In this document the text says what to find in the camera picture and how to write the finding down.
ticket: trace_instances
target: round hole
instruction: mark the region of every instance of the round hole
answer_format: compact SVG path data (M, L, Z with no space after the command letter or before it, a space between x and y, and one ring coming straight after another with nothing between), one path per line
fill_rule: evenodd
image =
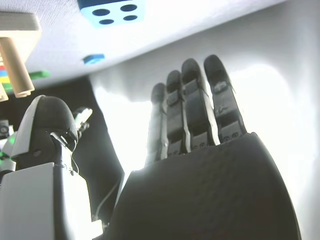
M128 5L122 6L120 9L121 9L121 11L123 11L123 12L131 12L131 11L137 9L137 5L128 4Z
M92 12L92 14L96 16L105 16L105 15L108 15L109 13L110 11L107 9L97 9Z
M123 20L126 20L126 21L132 21L132 20L135 20L137 19L138 17L136 15L130 15L130 16L126 16L123 18Z
M114 21L112 19L101 20L99 23L103 25L112 24Z

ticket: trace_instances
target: blue block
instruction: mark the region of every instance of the blue block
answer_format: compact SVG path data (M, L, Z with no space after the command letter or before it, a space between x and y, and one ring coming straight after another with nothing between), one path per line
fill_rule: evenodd
M7 77L8 73L5 70L0 70L0 77Z
M104 59L105 59L104 54L93 54L93 55L86 56L83 59L83 62L85 65L93 65L103 61Z
M78 0L82 14L95 28L142 22L146 0Z

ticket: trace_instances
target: white cable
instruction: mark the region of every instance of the white cable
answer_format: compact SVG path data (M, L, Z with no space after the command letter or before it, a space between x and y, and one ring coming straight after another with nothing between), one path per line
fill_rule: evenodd
M111 190L108 192L108 194L104 197L104 199L102 199L102 201L100 202L99 206L96 208L96 212L94 215L94 220L97 221L98 220L98 214L100 211L100 208L102 207L102 205L105 203L105 201L111 196L111 194L115 191L116 187L118 186L118 184L120 183L120 181L117 181L115 183L115 185L111 188Z

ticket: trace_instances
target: dark background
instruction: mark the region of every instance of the dark background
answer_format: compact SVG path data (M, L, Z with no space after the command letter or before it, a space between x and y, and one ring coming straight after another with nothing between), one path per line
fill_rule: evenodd
M79 140L73 153L80 175L86 179L91 214L95 214L101 200L123 176L123 169L118 161L108 134L104 116L96 102L92 86L87 77L76 79L67 84L36 90L28 97L15 98L0 102L0 118L8 119L15 131L32 100L39 95L55 96L66 102L71 111L78 107L89 107L93 110L87 129ZM112 215L118 189L105 202L99 212L99 218L108 223Z

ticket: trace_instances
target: green light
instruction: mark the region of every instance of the green light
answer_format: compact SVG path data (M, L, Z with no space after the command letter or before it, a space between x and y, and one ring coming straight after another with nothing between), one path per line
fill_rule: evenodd
M16 138L14 136L9 138L9 143L11 143L12 145L15 143Z

